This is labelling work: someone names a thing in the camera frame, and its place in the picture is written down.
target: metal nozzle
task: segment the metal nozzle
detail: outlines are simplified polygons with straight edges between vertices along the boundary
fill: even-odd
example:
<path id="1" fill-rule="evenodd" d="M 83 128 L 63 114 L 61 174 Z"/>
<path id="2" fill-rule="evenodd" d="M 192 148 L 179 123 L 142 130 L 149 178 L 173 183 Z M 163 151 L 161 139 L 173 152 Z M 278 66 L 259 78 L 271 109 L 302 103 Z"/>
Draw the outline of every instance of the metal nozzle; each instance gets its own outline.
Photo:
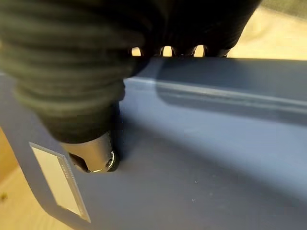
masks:
<path id="1" fill-rule="evenodd" d="M 69 153 L 73 163 L 87 173 L 113 171 L 118 162 L 109 132 L 85 143 L 61 143 L 61 146 Z"/>

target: blue plastic panel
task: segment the blue plastic panel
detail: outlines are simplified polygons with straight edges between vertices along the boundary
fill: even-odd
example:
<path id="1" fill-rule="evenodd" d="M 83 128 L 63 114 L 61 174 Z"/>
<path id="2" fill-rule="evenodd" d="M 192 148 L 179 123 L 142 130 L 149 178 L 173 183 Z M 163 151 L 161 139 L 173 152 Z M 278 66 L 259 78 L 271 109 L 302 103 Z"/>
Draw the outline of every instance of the blue plastic panel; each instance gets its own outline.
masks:
<path id="1" fill-rule="evenodd" d="M 6 77 L 0 125 L 41 206 L 74 229 L 305 230 L 305 110 L 275 105 L 307 101 L 306 72 L 296 61 L 153 60 L 126 81 L 119 169 L 72 169 L 91 224 L 56 205 L 28 142 L 67 154 Z M 265 100 L 213 101 L 211 89 Z"/>

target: white label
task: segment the white label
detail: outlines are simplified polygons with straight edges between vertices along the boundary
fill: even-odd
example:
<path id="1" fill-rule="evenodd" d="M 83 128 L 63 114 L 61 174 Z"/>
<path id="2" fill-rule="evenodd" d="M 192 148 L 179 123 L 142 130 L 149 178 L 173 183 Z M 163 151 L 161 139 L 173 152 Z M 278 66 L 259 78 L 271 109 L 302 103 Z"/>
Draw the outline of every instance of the white label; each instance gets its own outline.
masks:
<path id="1" fill-rule="evenodd" d="M 91 222 L 66 157 L 33 143 L 30 146 L 56 203 Z"/>

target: ribbed hose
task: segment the ribbed hose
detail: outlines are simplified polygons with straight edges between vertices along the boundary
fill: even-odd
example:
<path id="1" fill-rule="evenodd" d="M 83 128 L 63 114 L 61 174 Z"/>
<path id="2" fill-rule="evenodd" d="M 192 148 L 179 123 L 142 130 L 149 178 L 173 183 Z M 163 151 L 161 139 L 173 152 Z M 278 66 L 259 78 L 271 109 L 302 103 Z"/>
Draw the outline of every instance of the ribbed hose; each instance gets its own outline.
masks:
<path id="1" fill-rule="evenodd" d="M 205 45 L 206 56 L 224 56 L 236 45 L 261 0 L 178 0 L 164 43 L 178 53 Z"/>
<path id="2" fill-rule="evenodd" d="M 57 140 L 87 142 L 110 129 L 112 106 L 142 48 L 224 56 L 260 0 L 0 0 L 0 65 L 16 95 Z"/>
<path id="3" fill-rule="evenodd" d="M 155 23 L 162 16 L 148 2 L 1 0 L 0 65 L 55 139 L 86 142 L 110 128 L 136 64 L 129 50 Z"/>

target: flexible hose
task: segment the flexible hose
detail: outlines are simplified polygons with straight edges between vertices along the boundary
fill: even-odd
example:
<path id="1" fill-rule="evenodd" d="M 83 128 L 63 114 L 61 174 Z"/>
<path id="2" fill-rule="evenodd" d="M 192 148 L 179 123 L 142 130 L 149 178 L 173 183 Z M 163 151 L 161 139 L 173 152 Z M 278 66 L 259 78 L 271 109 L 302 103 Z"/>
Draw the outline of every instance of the flexible hose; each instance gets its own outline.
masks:
<path id="1" fill-rule="evenodd" d="M 133 0 L 1 0 L 0 65 L 54 138 L 86 142 L 109 129 L 112 104 L 135 68 L 129 50 L 161 18 Z"/>

